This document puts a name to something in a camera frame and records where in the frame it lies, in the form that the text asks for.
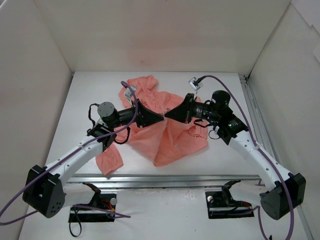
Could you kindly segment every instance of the white floor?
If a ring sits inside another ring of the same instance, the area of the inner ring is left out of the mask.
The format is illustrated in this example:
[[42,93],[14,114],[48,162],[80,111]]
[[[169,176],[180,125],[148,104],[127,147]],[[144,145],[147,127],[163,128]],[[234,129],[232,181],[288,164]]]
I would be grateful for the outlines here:
[[[192,72],[76,72],[63,108],[63,112],[48,155],[47,163],[54,161],[76,145],[91,127],[88,107],[92,103],[112,102],[118,110],[123,108],[118,97],[120,81],[153,74],[159,80],[158,91],[168,91],[184,97],[192,92],[188,80],[207,73]],[[215,73],[236,96],[249,116],[238,74]],[[223,87],[213,79],[203,81],[199,92],[203,101]],[[230,107],[240,118],[240,111],[233,101]],[[154,167],[152,162],[130,147],[117,145],[124,166],[116,175],[255,175],[244,160],[222,140],[210,140],[209,146],[165,167]],[[78,173],[100,174],[92,159]],[[132,218],[116,219],[113,223],[83,223],[83,240],[259,240],[257,213],[255,217],[238,219],[208,219],[204,188],[119,190],[116,210]],[[46,219],[37,213],[23,224],[19,240],[73,240],[69,233],[69,207],[56,216]],[[264,213],[263,225],[267,236],[285,239],[290,215],[274,221]],[[295,210],[295,228],[292,240],[307,239],[301,220]]]
[[[76,72],[58,123],[47,164],[61,157],[85,136],[91,127],[88,119],[89,105],[92,103],[112,102],[118,110],[124,107],[118,97],[120,81],[152,74],[159,83],[157,91],[167,91],[185,97],[193,89],[188,81],[208,73],[199,72]],[[245,97],[237,73],[211,73],[219,77],[232,91],[244,112],[249,116]],[[217,81],[207,78],[198,96],[202,101],[210,100],[212,93],[223,90]],[[242,119],[236,104],[231,100],[230,107]],[[93,117],[98,114],[93,109]],[[208,138],[208,147],[188,155],[170,165],[154,167],[153,163],[129,144],[116,145],[124,166],[114,174],[122,175],[255,175],[249,165],[222,140]],[[90,160],[77,173],[100,174],[95,159]]]

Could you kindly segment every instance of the purple cable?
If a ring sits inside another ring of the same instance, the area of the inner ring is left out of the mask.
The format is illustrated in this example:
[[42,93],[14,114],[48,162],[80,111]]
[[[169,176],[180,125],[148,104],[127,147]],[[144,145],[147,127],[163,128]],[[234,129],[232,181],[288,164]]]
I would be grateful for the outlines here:
[[[105,138],[105,137],[109,137],[109,136],[112,136],[114,134],[117,134],[123,130],[125,130],[126,128],[128,128],[136,119],[137,115],[138,115],[138,104],[137,104],[137,97],[135,95],[135,92],[133,91],[133,89],[130,87],[129,84],[127,84],[125,81],[122,81],[121,82],[122,86],[124,86],[125,88],[128,88],[132,95],[133,95],[133,98],[134,98],[134,102],[136,103],[135,104],[135,112],[134,112],[134,115],[131,119],[131,121],[125,125],[123,128],[117,130],[117,131],[113,131],[113,132],[110,132],[110,133],[107,133],[105,135],[101,135],[99,137],[95,137],[87,142],[85,142],[82,146],[86,146],[90,143],[92,143],[93,141],[95,140],[98,140],[98,139],[102,139],[102,138]],[[65,161],[67,161],[69,158],[71,158],[72,156],[74,156],[75,154],[77,154],[79,151],[81,150],[81,147],[77,148],[76,150],[74,150],[73,152],[71,152],[69,155],[67,155],[65,158],[61,159],[61,161],[57,162],[55,165],[53,165],[52,167],[50,167],[49,169],[47,169],[46,171],[44,171],[43,173],[41,173],[39,176],[37,176],[35,179],[33,179],[31,182],[29,182],[27,185],[25,185],[16,195],[14,195],[14,197],[9,200],[9,202],[3,207],[3,209],[0,211],[0,218],[2,217],[2,215],[4,214],[4,212],[8,209],[8,207],[25,191],[27,190],[28,188],[30,188],[33,184],[35,184],[39,179],[41,179],[44,175],[48,174],[51,170],[55,169],[57,166],[61,165],[62,163],[64,163]],[[10,225],[10,224],[13,224],[13,223],[16,223],[22,219],[25,219],[26,217],[29,217],[35,213],[37,213],[38,211],[33,211],[33,212],[30,212],[24,216],[21,216],[17,219],[14,219],[14,220],[11,220],[11,221],[7,221],[7,222],[0,222],[0,226],[6,226],[6,225]]]
[[[204,78],[213,78],[215,80],[217,80],[224,88],[225,90],[230,94],[230,96],[232,97],[232,99],[234,100],[235,104],[237,105],[237,107],[239,108],[243,118],[244,118],[244,121],[248,127],[248,130],[249,130],[249,134],[250,134],[250,137],[252,139],[252,142],[254,144],[255,147],[258,146],[255,138],[254,138],[254,134],[253,134],[253,131],[249,125],[249,121],[243,111],[243,109],[241,108],[239,102],[237,101],[237,99],[235,98],[235,96],[232,94],[232,92],[229,90],[229,88],[219,79],[217,78],[216,76],[213,76],[213,75],[205,75],[202,77],[202,79]],[[283,179],[283,177],[281,176],[280,172],[278,171],[277,167],[274,165],[274,163],[271,161],[271,159],[265,154],[265,152],[263,150],[261,150],[259,147],[258,147],[258,151],[262,154],[262,156],[268,161],[268,163],[272,166],[272,168],[274,169],[274,171],[276,172],[276,174],[278,175],[280,181],[281,181],[281,184],[283,186],[283,189],[284,189],[284,192],[285,192],[285,195],[286,195],[286,198],[288,200],[288,204],[289,204],[289,210],[290,210],[290,228],[289,228],[289,231],[288,231],[288,234],[285,238],[285,240],[289,240],[292,236],[292,233],[294,231],[294,225],[295,225],[295,216],[294,216],[294,206],[292,204],[292,200],[291,200],[291,197],[290,197],[290,193],[289,193],[289,190],[288,190],[288,187],[285,183],[285,180]],[[264,232],[264,229],[263,229],[263,226],[262,226],[262,223],[261,223],[261,216],[258,212],[258,219],[259,219],[259,225],[260,225],[260,230],[261,230],[261,233],[263,235],[263,237],[268,240],[268,238],[266,238],[266,234]]]

